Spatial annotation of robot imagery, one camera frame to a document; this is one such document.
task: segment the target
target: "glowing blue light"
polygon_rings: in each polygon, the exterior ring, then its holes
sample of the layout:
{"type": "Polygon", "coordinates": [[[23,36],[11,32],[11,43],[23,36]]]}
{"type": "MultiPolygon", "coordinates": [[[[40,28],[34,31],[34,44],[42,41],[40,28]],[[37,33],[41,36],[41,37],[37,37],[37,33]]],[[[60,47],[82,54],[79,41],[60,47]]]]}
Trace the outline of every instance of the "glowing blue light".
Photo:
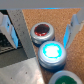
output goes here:
{"type": "Polygon", "coordinates": [[[43,47],[43,54],[48,58],[58,58],[62,54],[62,49],[55,43],[46,44],[43,47]]]}

